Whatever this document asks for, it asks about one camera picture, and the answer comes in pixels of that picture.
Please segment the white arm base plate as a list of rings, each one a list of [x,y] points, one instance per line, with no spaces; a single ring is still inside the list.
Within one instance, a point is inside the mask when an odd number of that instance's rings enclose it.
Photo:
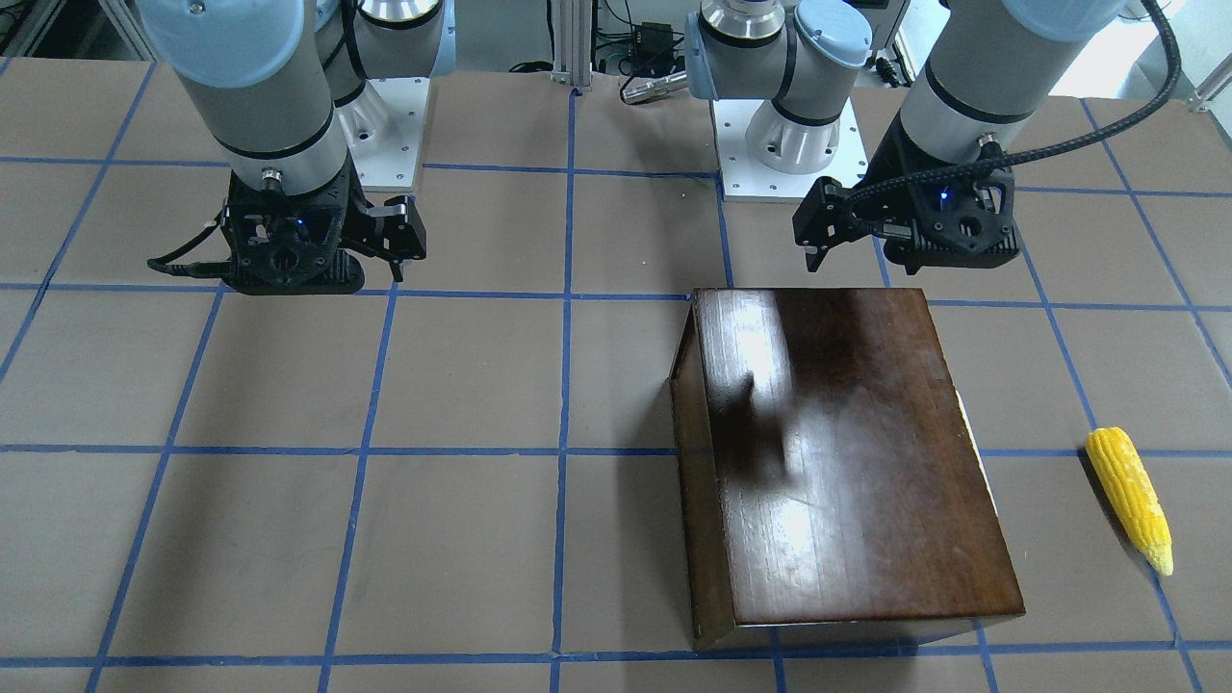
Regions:
[[[411,194],[423,160],[431,80],[370,80],[338,110],[361,185],[370,192]]]
[[[867,162],[851,102],[840,118],[818,127],[784,121],[764,100],[711,102],[724,199],[800,202],[818,178],[853,187]]]

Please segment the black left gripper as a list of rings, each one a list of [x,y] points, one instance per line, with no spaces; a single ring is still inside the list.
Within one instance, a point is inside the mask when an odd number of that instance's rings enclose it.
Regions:
[[[796,245],[804,249],[808,273],[818,273],[829,250],[843,243],[882,232],[888,211],[876,203],[870,210],[851,207],[853,190],[832,176],[818,178],[792,215]]]

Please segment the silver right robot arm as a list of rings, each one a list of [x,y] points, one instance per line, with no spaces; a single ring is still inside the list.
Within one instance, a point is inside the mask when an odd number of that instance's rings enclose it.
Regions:
[[[355,163],[395,133],[381,79],[456,65],[450,1],[140,1],[142,28],[230,166],[219,215],[148,266],[244,295],[347,295],[361,260],[426,256],[413,194],[370,202]]]

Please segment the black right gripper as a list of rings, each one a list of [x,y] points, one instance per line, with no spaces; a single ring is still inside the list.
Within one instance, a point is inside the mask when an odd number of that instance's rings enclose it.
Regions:
[[[384,261],[393,281],[403,281],[403,264],[428,255],[428,232],[415,201],[414,194],[397,194],[382,206],[347,210],[342,248]]]

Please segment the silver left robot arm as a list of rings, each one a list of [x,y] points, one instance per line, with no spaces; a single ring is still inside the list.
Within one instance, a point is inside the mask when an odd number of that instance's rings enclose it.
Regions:
[[[817,179],[792,217],[817,270],[832,248],[873,236],[922,268],[1000,268],[1019,256],[1013,166],[1003,155],[1117,1],[950,1],[920,75],[869,162],[843,186]],[[834,133],[872,28],[845,1],[703,1],[683,55],[694,97],[755,97],[753,144],[781,166],[775,128]]]

